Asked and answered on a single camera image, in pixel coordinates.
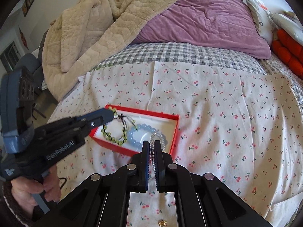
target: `cherry print bedsheet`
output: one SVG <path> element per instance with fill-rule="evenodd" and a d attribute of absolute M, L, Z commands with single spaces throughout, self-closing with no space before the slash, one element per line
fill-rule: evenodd
<path fill-rule="evenodd" d="M 284 226 L 303 198 L 303 123 L 284 75 L 255 75 L 188 63 L 105 67 L 79 78 L 51 121 L 106 104 L 180 115 L 173 160 L 190 172 L 213 173 L 274 226 Z M 66 196 L 93 173 L 107 175 L 130 158 L 86 145 L 58 163 Z M 177 226 L 174 195 L 131 194 L 128 226 Z"/>

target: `floor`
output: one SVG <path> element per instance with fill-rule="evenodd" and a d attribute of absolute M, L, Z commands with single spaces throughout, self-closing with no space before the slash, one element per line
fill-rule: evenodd
<path fill-rule="evenodd" d="M 36 100 L 36 109 L 42 112 L 46 119 L 39 115 L 36 111 L 33 112 L 33 115 L 37 120 L 33 118 L 34 127 L 43 126 L 47 123 L 55 108 L 57 107 L 58 102 L 54 99 L 52 94 L 46 90 Z"/>

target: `finger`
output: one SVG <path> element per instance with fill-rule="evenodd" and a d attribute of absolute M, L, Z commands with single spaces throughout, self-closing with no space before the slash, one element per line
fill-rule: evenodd
<path fill-rule="evenodd" d="M 61 190 L 59 187 L 52 188 L 50 191 L 46 192 L 44 198 L 46 201 L 58 201 L 61 197 Z"/>
<path fill-rule="evenodd" d="M 50 191 L 52 188 L 60 187 L 60 180 L 56 174 L 50 174 L 44 179 L 44 190 Z"/>
<path fill-rule="evenodd" d="M 52 166 L 49 169 L 50 174 L 44 179 L 44 190 L 48 192 L 53 187 L 56 187 L 60 184 L 60 180 L 57 176 L 57 166 Z"/>
<path fill-rule="evenodd" d="M 36 200 L 35 200 L 33 197 L 31 197 L 31 198 L 29 199 L 28 203 L 29 203 L 30 205 L 32 205 L 32 206 L 37 206 L 37 205 L 38 205 L 38 203 L 36 202 Z"/>
<path fill-rule="evenodd" d="M 25 191 L 31 194 L 40 194 L 44 187 L 35 180 L 30 180 L 25 177 L 18 177 L 11 181 L 12 186 L 18 191 Z"/>
<path fill-rule="evenodd" d="M 56 165 L 53 165 L 51 168 L 49 168 L 49 173 L 50 174 L 56 174 L 57 175 L 57 166 Z"/>

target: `gray checkered quilt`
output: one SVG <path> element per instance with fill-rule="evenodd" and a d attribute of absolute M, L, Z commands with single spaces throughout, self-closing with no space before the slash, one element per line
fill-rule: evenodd
<path fill-rule="evenodd" d="M 46 84 L 46 82 L 45 82 L 45 79 L 44 79 L 43 82 L 42 82 L 41 89 L 42 89 L 42 90 L 48 89 L 47 84 Z"/>
<path fill-rule="evenodd" d="M 93 70 L 108 65 L 148 63 L 152 61 L 181 61 L 199 65 L 227 67 L 263 75 L 280 72 L 292 80 L 293 91 L 298 102 L 303 103 L 303 81 L 295 76 L 275 54 L 272 54 L 268 60 L 256 60 L 239 51 L 200 47 L 187 43 L 135 44 L 129 45 L 121 52 L 102 61 Z"/>
<path fill-rule="evenodd" d="M 266 74 L 258 61 L 248 54 L 187 43 L 148 43 L 129 45 L 126 49 L 102 61 L 107 65 L 180 61 L 191 64 L 227 67 L 256 74 Z"/>
<path fill-rule="evenodd" d="M 292 81 L 293 91 L 299 104 L 303 104 L 303 80 L 298 78 L 293 72 L 281 62 L 281 60 L 272 53 L 268 60 L 258 60 L 260 65 L 265 70 L 266 74 L 282 73 Z"/>

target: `black cable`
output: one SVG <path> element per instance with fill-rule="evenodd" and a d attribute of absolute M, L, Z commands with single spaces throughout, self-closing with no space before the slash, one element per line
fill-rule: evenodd
<path fill-rule="evenodd" d="M 67 182 L 67 178 L 61 177 L 61 178 L 59 178 L 59 180 L 64 180 L 64 183 L 60 186 L 60 189 L 62 189 Z"/>

